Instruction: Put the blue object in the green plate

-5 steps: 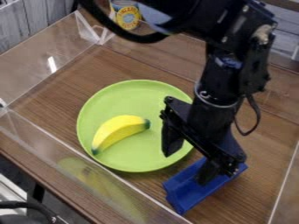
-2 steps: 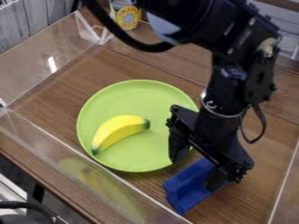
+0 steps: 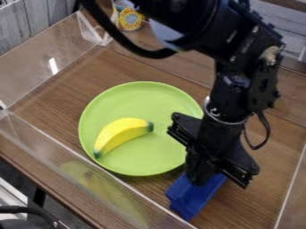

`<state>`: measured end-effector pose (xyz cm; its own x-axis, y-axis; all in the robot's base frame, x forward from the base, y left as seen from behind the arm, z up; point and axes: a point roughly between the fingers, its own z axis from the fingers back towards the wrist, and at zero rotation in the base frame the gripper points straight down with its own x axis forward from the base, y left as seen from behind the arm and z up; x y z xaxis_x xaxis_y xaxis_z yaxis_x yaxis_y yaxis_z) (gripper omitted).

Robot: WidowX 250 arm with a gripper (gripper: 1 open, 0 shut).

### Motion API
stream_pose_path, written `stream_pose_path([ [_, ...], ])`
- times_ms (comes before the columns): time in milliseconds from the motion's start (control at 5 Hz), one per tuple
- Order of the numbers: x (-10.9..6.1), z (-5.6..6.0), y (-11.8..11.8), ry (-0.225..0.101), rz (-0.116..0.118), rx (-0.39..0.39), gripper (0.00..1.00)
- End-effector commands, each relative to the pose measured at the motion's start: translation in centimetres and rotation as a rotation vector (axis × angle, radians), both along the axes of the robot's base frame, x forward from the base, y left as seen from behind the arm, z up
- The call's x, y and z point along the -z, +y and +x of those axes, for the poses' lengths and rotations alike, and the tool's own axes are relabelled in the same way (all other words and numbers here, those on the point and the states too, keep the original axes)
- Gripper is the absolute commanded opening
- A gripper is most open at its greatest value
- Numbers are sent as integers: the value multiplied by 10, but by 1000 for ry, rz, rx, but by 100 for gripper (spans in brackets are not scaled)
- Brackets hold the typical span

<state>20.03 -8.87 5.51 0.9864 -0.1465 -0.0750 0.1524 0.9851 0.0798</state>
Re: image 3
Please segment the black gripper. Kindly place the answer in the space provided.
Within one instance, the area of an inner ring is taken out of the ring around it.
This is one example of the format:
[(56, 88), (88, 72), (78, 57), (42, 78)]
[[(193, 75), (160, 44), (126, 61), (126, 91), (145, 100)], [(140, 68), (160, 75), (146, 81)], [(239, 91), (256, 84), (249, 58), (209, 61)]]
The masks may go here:
[(203, 186), (215, 174), (223, 174), (243, 189), (260, 168), (243, 148), (243, 126), (217, 123), (205, 114), (200, 119), (171, 114), (168, 135), (185, 147), (185, 172), (192, 185)]

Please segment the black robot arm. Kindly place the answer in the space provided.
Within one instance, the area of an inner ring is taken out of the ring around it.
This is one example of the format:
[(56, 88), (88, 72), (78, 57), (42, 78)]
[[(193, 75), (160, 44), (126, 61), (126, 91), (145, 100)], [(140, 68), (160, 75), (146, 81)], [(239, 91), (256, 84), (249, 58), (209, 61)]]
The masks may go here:
[(204, 99), (203, 116), (172, 114), (168, 134), (187, 147), (187, 178), (196, 185), (224, 174), (245, 187), (259, 165), (243, 148), (245, 123), (279, 98), (277, 68), (281, 36), (249, 9), (248, 0), (132, 0), (161, 28), (175, 51), (195, 50), (215, 60), (215, 82)]

